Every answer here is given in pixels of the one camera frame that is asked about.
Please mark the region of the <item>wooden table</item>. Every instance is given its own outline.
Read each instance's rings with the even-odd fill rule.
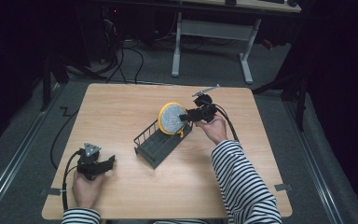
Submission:
[[[116,155],[106,173],[96,209],[102,218],[224,218],[227,217],[215,179],[211,152],[214,143],[194,127],[182,143],[153,169],[134,152],[133,139],[158,117],[168,102],[195,108],[197,91],[205,87],[91,84],[71,132],[52,188],[60,189],[70,156],[85,142],[102,147],[100,161]],[[252,92],[245,88],[218,88],[208,92],[228,113],[245,154],[278,200],[283,217],[292,214],[269,140]],[[76,165],[75,157],[71,167]],[[68,204],[75,207],[73,175],[68,175]],[[62,197],[49,195],[42,215],[62,218]]]

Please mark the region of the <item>wire rack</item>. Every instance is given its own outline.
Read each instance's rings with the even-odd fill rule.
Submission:
[[[142,155],[145,160],[156,169],[162,161],[185,139],[191,132],[193,123],[186,123],[175,134],[163,133],[158,127],[158,121],[154,121],[143,132],[133,139],[135,153]]]

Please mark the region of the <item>gray carpet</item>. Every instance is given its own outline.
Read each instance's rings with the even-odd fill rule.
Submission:
[[[225,48],[235,51],[238,49],[237,45],[240,44],[234,43],[225,46]],[[129,47],[135,44],[129,42],[126,45]],[[243,81],[237,54],[231,54],[231,51],[218,50],[216,45],[205,44],[197,50],[184,49],[181,73],[177,78],[171,77],[172,46],[156,45],[150,48],[139,44],[133,49],[141,52],[145,59],[138,76],[140,84],[144,82],[201,86],[220,84],[227,87],[255,89],[275,78],[290,46],[277,47],[272,50],[267,50],[260,45],[253,47],[249,58],[255,80],[252,86]],[[140,64],[141,57],[138,53],[132,50],[124,50],[122,75],[117,72],[111,82],[123,83],[122,76],[127,81],[132,81]],[[93,65],[93,69],[96,70],[100,67],[101,65],[97,63]],[[49,188],[55,175],[55,170],[49,160],[49,151],[57,132],[68,120],[68,117],[63,115],[64,110],[61,107],[68,107],[68,114],[75,112],[81,105],[87,86],[93,82],[98,81],[88,77],[71,76],[70,82],[63,88],[62,93],[51,106],[41,129],[37,132],[29,147],[29,152],[21,168],[0,201],[0,223],[60,222],[45,220],[41,217],[46,196],[40,195],[40,191]],[[305,162],[296,127],[277,95],[278,92],[268,91],[266,94],[257,95],[255,99],[283,182],[293,187],[291,191],[288,191],[293,214],[285,218],[283,223],[331,223]],[[5,171],[27,130],[38,116],[41,99],[41,85],[39,84],[34,90],[34,97],[12,119],[9,127],[0,138],[0,175]],[[333,192],[343,223],[358,223],[356,196],[331,153],[331,148],[324,139],[323,130],[314,115],[309,98],[307,104],[305,135],[310,141],[312,151],[326,182]],[[53,150],[56,163],[60,161],[74,121],[73,119],[68,123],[58,138]]]

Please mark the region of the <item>striped shirt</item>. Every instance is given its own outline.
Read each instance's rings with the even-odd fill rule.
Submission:
[[[235,224],[282,223],[275,197],[269,192],[254,166],[245,157],[240,143],[226,140],[212,152],[212,164],[226,207],[228,222]],[[69,209],[63,224],[98,224],[100,215],[88,209]],[[156,224],[200,223],[196,219],[157,221]]]

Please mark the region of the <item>hand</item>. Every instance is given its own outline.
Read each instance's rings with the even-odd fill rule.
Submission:
[[[213,120],[209,123],[204,123],[202,121],[194,123],[197,127],[200,127],[203,131],[205,131],[208,138],[216,145],[224,140],[227,140],[226,121],[222,117],[215,115]]]
[[[104,174],[97,175],[94,180],[88,180],[84,175],[74,172],[72,192],[78,207],[92,209],[98,200]]]

